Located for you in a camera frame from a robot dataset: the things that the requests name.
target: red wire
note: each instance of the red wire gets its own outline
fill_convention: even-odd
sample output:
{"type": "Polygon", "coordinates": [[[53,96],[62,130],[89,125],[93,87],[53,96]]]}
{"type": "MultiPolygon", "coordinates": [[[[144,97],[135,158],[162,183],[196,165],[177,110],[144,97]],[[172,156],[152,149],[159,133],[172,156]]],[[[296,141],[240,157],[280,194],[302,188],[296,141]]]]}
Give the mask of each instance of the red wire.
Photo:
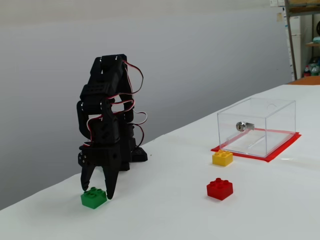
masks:
{"type": "Polygon", "coordinates": [[[140,89],[142,88],[142,85],[143,85],[143,83],[144,83],[144,75],[143,75],[142,71],[141,71],[137,66],[132,65],[131,63],[128,63],[128,62],[125,61],[125,60],[122,60],[122,61],[123,61],[125,64],[127,64],[128,66],[133,67],[133,68],[137,69],[137,70],[140,72],[141,77],[142,77],[141,85],[140,85],[140,87],[139,87],[139,89],[138,89],[137,91],[132,92],[131,82],[130,82],[130,78],[129,78],[129,75],[128,75],[128,72],[127,72],[128,82],[129,82],[130,87],[131,87],[131,93],[120,92],[120,93],[117,93],[116,95],[109,96],[109,97],[107,97],[106,99],[113,99],[113,98],[119,96],[120,94],[133,95],[133,94],[136,94],[137,92],[139,92],[140,89]]]}

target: shelf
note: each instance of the shelf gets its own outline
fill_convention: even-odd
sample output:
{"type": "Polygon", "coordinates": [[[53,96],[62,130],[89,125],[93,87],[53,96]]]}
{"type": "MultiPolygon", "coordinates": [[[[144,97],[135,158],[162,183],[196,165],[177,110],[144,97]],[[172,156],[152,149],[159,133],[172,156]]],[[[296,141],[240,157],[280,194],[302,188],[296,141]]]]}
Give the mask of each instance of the shelf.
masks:
{"type": "Polygon", "coordinates": [[[306,47],[320,47],[320,43],[309,42],[305,45],[306,47]]]}
{"type": "Polygon", "coordinates": [[[320,0],[288,0],[290,17],[320,14],[320,0]]]}

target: lego brick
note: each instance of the lego brick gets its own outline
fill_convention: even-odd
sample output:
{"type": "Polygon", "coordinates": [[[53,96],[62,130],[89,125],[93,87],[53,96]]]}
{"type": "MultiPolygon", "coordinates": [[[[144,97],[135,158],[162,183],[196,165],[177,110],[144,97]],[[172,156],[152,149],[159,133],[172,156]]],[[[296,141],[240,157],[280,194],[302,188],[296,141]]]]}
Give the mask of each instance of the lego brick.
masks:
{"type": "Polygon", "coordinates": [[[206,191],[209,197],[221,201],[234,193],[232,183],[228,180],[221,180],[221,178],[217,178],[215,181],[211,181],[206,186],[206,191]]]}
{"type": "Polygon", "coordinates": [[[91,187],[89,191],[85,191],[84,194],[81,195],[82,205],[91,209],[96,209],[106,201],[106,192],[95,187],[91,187]]]}
{"type": "Polygon", "coordinates": [[[229,151],[219,150],[212,155],[212,163],[220,166],[227,166],[233,161],[233,154],[229,151]]]}

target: red lego brick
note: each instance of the red lego brick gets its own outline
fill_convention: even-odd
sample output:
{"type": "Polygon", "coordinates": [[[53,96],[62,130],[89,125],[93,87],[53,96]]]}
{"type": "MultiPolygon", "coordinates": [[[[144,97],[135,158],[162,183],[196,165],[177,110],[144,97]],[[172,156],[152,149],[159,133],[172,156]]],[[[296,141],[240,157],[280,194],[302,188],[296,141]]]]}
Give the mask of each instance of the red lego brick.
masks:
{"type": "Polygon", "coordinates": [[[234,193],[232,183],[228,180],[221,180],[221,178],[211,181],[206,186],[206,191],[209,197],[219,200],[223,200],[234,193]]]}

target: metal object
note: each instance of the metal object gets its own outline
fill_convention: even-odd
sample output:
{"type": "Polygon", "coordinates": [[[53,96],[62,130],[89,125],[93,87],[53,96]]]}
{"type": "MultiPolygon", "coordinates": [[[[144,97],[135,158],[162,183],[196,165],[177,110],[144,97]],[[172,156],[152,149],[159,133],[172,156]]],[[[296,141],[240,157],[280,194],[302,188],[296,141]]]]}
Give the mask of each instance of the metal object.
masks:
{"type": "Polygon", "coordinates": [[[245,122],[245,121],[237,122],[235,127],[239,132],[244,132],[247,129],[255,130],[255,125],[254,124],[249,123],[249,122],[245,122]]]}

